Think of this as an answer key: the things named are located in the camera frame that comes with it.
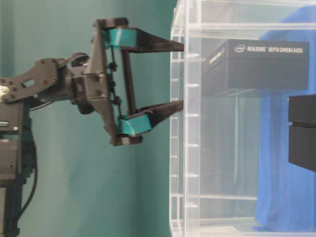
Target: blue cloth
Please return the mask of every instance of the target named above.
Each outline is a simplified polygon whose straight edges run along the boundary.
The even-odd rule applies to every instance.
[[[285,23],[316,22],[316,6],[303,7]],[[255,218],[260,231],[316,231],[316,173],[288,162],[288,97],[316,94],[316,31],[275,30],[262,40],[309,42],[309,89],[261,100],[258,200]]]

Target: transparent plastic container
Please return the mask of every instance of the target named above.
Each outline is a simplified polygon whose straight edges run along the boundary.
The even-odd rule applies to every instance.
[[[170,118],[173,237],[316,237],[316,173],[287,161],[288,97],[316,94],[311,71],[316,65],[314,4],[316,0],[178,0],[171,38],[183,42],[185,52],[171,53],[170,100],[183,99],[185,108]],[[214,88],[204,77],[205,61],[228,39],[309,42],[308,88],[243,88],[242,93],[228,88],[237,92],[207,94]],[[247,96],[246,90],[255,96]],[[300,184],[306,186],[304,193]],[[303,209],[297,215],[304,216],[297,216],[293,206]],[[308,227],[300,223],[309,217]],[[283,228],[274,225],[284,220]]]

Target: black box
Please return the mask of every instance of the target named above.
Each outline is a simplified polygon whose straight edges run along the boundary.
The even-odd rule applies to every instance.
[[[202,96],[263,96],[308,88],[309,44],[228,39],[202,65]]]
[[[316,172],[316,95],[289,98],[289,162]]]

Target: teal backdrop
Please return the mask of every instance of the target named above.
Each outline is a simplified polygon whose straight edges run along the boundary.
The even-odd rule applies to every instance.
[[[89,54],[97,18],[126,16],[130,26],[168,39],[175,4],[0,0],[0,74],[20,74],[40,58]],[[137,106],[169,101],[169,53],[132,55],[131,60]],[[118,66],[118,94],[125,100]],[[31,117],[39,185],[19,222],[21,237],[170,236],[168,121],[144,135],[141,145],[112,147],[98,114],[83,116],[68,101],[32,112]]]

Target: intel realsense camera box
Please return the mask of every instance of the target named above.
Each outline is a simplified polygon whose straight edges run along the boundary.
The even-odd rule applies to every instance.
[[[202,64],[202,95],[257,97],[308,88],[309,44],[228,39]]]

